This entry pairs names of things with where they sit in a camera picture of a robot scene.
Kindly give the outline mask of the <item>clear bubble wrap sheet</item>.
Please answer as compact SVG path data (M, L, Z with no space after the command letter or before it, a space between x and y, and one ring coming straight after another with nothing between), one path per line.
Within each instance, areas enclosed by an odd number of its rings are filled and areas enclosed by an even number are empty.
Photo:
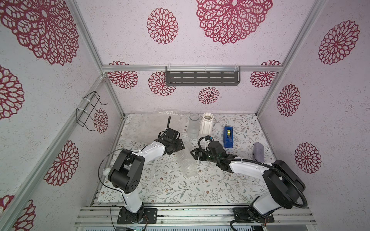
M129 114L124 123L119 141L128 143L150 144L158 134L169 127L180 133L186 128L190 113L183 111L158 111Z

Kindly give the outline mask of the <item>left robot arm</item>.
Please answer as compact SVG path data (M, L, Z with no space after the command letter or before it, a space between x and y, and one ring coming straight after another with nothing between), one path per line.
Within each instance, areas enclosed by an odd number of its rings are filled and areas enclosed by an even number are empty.
M138 151L119 149L120 153L113 165L104 172L108 175L111 189L122 194L125 206L119 211L119 221L140 223L149 222L145 215L145 206L140 199L137 187L140 183L145 164L163 155L185 149L180 133L170 128L171 117L167 126L151 144Z

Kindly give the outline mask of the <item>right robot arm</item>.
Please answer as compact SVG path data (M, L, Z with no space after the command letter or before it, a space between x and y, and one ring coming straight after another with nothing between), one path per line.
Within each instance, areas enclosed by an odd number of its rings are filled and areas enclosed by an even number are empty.
M280 208L307 208L305 184L284 161L263 163L243 159L228 154L223 145L212 136L204 136L200 140L208 141L208 145L202 148L199 143L198 147L190 152L195 160L213 162L225 172L263 180L268 188L267 193L255 198L248 207L233 209L234 219L230 222L232 230L235 230L235 223L268 221L269 216Z

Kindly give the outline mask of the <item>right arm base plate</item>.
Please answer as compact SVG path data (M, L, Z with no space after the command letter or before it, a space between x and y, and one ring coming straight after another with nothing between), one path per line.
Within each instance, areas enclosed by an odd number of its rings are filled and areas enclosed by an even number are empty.
M260 214L254 208L233 208L234 220L236 222L241 222L247 220L251 223L273 223L275 219L272 213Z

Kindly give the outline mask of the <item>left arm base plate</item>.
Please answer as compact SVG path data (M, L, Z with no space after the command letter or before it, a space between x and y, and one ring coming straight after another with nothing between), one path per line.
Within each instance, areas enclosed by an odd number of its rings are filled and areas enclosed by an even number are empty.
M137 213L132 213L125 208L120 209L117 224L156 224L156 208L141 208Z

